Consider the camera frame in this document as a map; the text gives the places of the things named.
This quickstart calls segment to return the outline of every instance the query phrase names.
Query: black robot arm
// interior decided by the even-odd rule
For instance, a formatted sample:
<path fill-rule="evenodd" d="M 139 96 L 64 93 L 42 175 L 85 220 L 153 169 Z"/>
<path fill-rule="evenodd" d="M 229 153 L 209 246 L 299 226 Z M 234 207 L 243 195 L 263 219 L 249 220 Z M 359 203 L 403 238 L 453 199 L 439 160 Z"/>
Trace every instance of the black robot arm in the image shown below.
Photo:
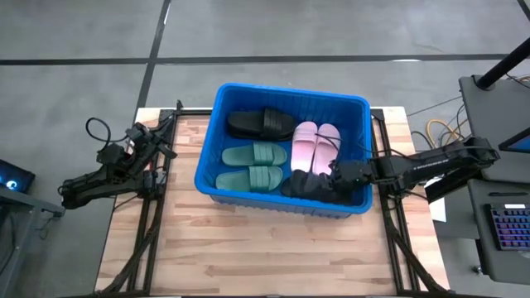
<path fill-rule="evenodd" d="M 59 187 L 62 205 L 76 209 L 92 199 L 105 198 L 128 192 L 137 192 L 139 198 L 157 193 L 157 172 L 146 170 L 157 153 L 175 158 L 176 153 L 167 147 L 176 115 L 170 113 L 154 128 L 135 123 L 125 132 L 133 143 L 132 153 L 112 143 L 98 152 L 99 170 L 74 179 L 65 180 Z"/>
<path fill-rule="evenodd" d="M 483 168 L 493 165 L 499 154 L 481 137 L 420 152 L 411 156 L 375 157 L 368 161 L 342 161 L 333 165 L 331 181 L 336 190 L 353 191 L 368 184 L 385 184 L 389 194 L 403 197 L 419 182 L 443 175 L 426 188 L 430 201 L 464 186 Z"/>

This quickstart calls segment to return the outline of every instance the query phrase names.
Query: slipper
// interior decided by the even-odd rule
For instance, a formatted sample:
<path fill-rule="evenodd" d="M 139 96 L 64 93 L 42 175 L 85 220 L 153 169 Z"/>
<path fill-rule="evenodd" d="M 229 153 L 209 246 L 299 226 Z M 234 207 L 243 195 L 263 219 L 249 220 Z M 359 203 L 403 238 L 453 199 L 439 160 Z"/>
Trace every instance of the slipper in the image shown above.
<path fill-rule="evenodd" d="M 296 127 L 292 136 L 291 171 L 308 172 L 311 170 L 317 130 L 318 127 L 311 121 L 300 123 Z"/>
<path fill-rule="evenodd" d="M 282 183 L 283 172 L 277 166 L 250 166 L 244 171 L 223 173 L 215 179 L 218 190 L 267 193 Z"/>
<path fill-rule="evenodd" d="M 337 128 L 331 124 L 320 125 L 318 128 L 318 134 L 319 136 L 316 139 L 315 157 L 313 159 L 313 168 L 311 170 L 316 175 L 319 175 L 320 173 L 331 175 L 330 163 L 337 158 L 337 155 L 339 154 L 339 150 L 337 149 L 340 148 L 340 134 Z"/>
<path fill-rule="evenodd" d="M 280 189 L 282 195 L 291 198 L 313 199 L 320 202 L 352 205 L 351 191 L 338 191 L 331 184 L 326 174 L 315 175 L 312 172 L 293 171 L 291 177 L 285 179 Z"/>
<path fill-rule="evenodd" d="M 295 119 L 273 108 L 262 112 L 232 112 L 228 131 L 232 137 L 264 141 L 288 141 L 295 129 Z"/>
<path fill-rule="evenodd" d="M 280 166 L 287 161 L 287 152 L 271 142 L 254 142 L 224 149 L 221 160 L 226 166 Z"/>

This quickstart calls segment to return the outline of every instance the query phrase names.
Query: keyboard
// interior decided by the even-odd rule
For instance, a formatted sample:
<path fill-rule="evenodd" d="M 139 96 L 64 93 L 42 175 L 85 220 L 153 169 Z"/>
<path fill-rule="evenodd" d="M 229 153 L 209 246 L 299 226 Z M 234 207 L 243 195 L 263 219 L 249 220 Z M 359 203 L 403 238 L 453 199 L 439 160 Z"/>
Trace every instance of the keyboard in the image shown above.
<path fill-rule="evenodd" d="M 530 251 L 530 204 L 488 204 L 497 249 Z"/>

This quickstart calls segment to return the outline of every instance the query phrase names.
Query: wooden tabletop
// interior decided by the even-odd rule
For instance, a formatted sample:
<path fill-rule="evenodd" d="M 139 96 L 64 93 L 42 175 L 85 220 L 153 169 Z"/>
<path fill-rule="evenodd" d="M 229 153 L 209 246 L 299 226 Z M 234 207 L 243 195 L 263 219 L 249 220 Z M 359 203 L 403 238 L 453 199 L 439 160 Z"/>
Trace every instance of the wooden tabletop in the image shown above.
<path fill-rule="evenodd" d="M 137 121 L 156 126 L 159 111 L 140 108 Z M 404 108 L 383 111 L 392 148 L 413 154 Z M 178 157 L 168 176 L 152 295 L 395 293 L 377 188 L 370 211 L 347 219 L 216 204 L 199 193 L 193 181 L 208 121 L 208 116 L 188 116 L 177 123 L 173 149 Z M 415 191 L 423 193 L 421 188 Z M 117 204 L 132 196 L 120 196 Z M 105 288 L 131 256 L 141 206 L 142 201 L 134 199 L 114 212 L 96 290 Z M 448 288 L 427 202 L 409 196 L 403 207 L 414 253 Z M 399 261 L 407 280 L 402 255 Z"/>

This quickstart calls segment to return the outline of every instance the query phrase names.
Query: metal stand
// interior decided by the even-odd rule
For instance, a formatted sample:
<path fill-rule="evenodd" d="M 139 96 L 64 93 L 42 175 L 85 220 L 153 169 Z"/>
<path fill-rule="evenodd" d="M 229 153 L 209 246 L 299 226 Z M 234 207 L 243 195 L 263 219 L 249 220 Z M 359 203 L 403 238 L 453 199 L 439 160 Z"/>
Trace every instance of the metal stand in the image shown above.
<path fill-rule="evenodd" d="M 177 107 L 177 109 L 180 111 L 178 113 L 179 116 L 198 116 L 198 115 L 210 115 L 212 112 L 211 108 L 183 108 L 181 105 Z M 374 109 L 372 110 L 372 115 L 376 121 L 378 121 L 379 127 L 381 129 L 381 136 L 383 139 L 383 148 L 382 150 L 385 150 L 385 154 L 390 154 L 390 141 L 388 139 L 388 132 L 385 126 L 384 122 L 384 115 L 383 110 L 381 109 Z M 175 130 L 173 131 L 171 135 L 171 143 L 173 143 L 173 138 L 175 136 Z M 372 127 L 372 134 L 375 136 L 375 130 Z M 373 138 L 373 149 L 375 151 L 378 150 L 377 143 L 375 141 L 375 137 Z M 169 171 L 170 166 L 170 160 L 165 159 L 164 160 L 164 171 Z M 152 222 L 152 226 L 147 230 L 147 233 L 145 236 L 142 236 L 145 231 L 145 227 L 147 224 L 147 215 L 149 210 L 149 202 L 144 201 L 144 205 L 142 207 L 142 213 L 140 215 L 140 222 L 138 225 L 138 233 L 137 233 L 137 243 L 135 246 L 134 254 L 132 255 L 129 262 L 126 264 L 126 266 L 123 268 L 123 270 L 116 276 L 111 286 L 107 287 L 103 291 L 95 292 L 89 295 L 85 296 L 71 296 L 69 298 L 118 298 L 118 297 L 147 297 L 150 295 L 151 290 L 151 283 L 152 283 L 152 274 L 154 269 L 154 262 L 156 258 L 156 250 L 157 250 L 157 240 L 158 240 L 158 234 L 160 232 L 161 227 L 161 214 L 162 214 L 162 208 L 163 208 L 163 200 L 164 200 L 164 194 L 166 192 L 166 182 L 164 182 L 162 189 L 164 190 L 162 194 L 160 194 L 160 199 L 157 200 L 157 207 L 155 210 L 155 217 Z M 416 258 L 414 253 L 411 249 L 411 242 L 408 235 L 407 230 L 407 221 L 405 220 L 405 214 L 403 211 L 403 207 L 401 202 L 396 202 L 396 208 L 397 210 L 397 221 L 398 221 L 398 227 L 396 228 L 391 217 L 391 210 L 388 206 L 388 192 L 386 190 L 386 187 L 379 186 L 379 195 L 381 199 L 381 205 L 383 207 L 383 221 L 385 225 L 385 231 L 387 235 L 387 242 L 388 242 L 388 252 L 389 252 L 389 258 L 392 265 L 392 272 L 393 272 L 393 280 L 394 284 L 396 286 L 397 294 L 396 297 L 446 297 L 446 298 L 489 298 L 484 296 L 468 296 L 468 295 L 459 295 L 455 294 L 454 292 L 447 291 L 443 287 L 439 286 L 434 279 L 431 277 L 431 275 L 428 274 L 426 269 L 421 265 L 419 260 Z M 412 289 L 411 290 L 405 290 L 403 288 L 403 279 L 401 274 L 401 269 L 399 266 L 399 260 L 398 260 L 398 251 L 396 249 L 396 246 L 398 246 L 404 256 L 405 261 L 407 263 L 408 267 L 408 278 L 410 279 Z M 136 276 L 137 276 L 137 268 L 138 268 L 138 262 L 140 260 L 140 256 L 146 251 L 147 247 L 149 247 L 149 253 L 148 253 L 148 259 L 147 259 L 147 266 L 146 266 L 146 274 L 145 279 L 143 282 L 143 287 L 141 290 L 136 289 Z M 419 286 L 419 280 L 418 277 L 423 281 L 423 283 L 426 285 L 427 289 L 429 291 L 420 291 Z M 129 280 L 128 285 L 126 287 L 125 291 L 120 291 L 120 289 L 123 287 L 124 282 L 126 280 Z"/>
<path fill-rule="evenodd" d="M 37 228 L 41 211 L 50 212 L 53 214 L 53 217 L 59 218 L 63 216 L 65 209 L 59 205 L 41 199 L 35 199 L 29 195 L 5 188 L 0 188 L 0 204 L 6 209 L 4 211 L 6 216 L 16 217 L 17 219 L 16 226 L 11 227 L 15 231 L 15 247 L 9 248 L 14 249 L 14 251 L 9 259 L 9 263 L 0 276 L 0 298 L 3 298 L 11 297 L 9 294 L 15 284 L 27 249 L 29 248 L 31 235 Z"/>
<path fill-rule="evenodd" d="M 176 117 L 174 119 L 173 128 L 171 131 L 164 136 L 166 142 L 173 144 L 176 134 L 176 125 L 178 117 L 180 116 L 195 116 L 195 115 L 210 115 L 211 108 L 184 108 L 182 103 L 179 101 L 176 106 Z M 161 110 L 159 120 L 166 118 L 168 113 L 173 113 L 174 110 Z M 157 154 L 152 158 L 152 169 L 162 168 L 162 171 L 168 175 L 171 166 L 171 159 L 164 156 L 162 165 L 159 166 L 160 154 Z M 144 199 L 142 203 L 142 211 L 140 213 L 140 219 L 138 222 L 136 242 L 134 244 L 134 251 L 131 258 L 123 267 L 122 271 L 116 275 L 114 280 L 101 291 L 83 295 L 83 296 L 71 296 L 70 298 L 114 298 L 114 297 L 147 297 L 151 296 L 152 276 L 155 268 L 155 261 L 157 258 L 157 245 L 158 237 L 161 229 L 161 217 L 164 208 L 164 200 L 166 196 L 167 179 L 160 181 L 157 187 L 157 192 L 148 197 L 152 199 Z M 149 217 L 149 210 L 151 202 L 154 201 L 155 211 L 151 226 L 147 229 L 147 218 Z M 137 277 L 139 262 L 144 253 L 147 252 L 147 265 L 145 267 L 144 280 L 142 288 L 137 289 Z M 124 290 L 123 286 L 125 282 L 128 282 Z"/>
<path fill-rule="evenodd" d="M 493 84 L 502 78 L 503 75 L 507 74 L 513 67 L 517 66 L 523 60 L 527 59 L 530 55 L 530 38 L 525 40 L 509 55 L 502 59 L 496 66 L 489 70 L 485 75 L 481 76 L 478 80 L 474 77 L 475 84 L 482 90 L 490 90 L 493 88 Z"/>

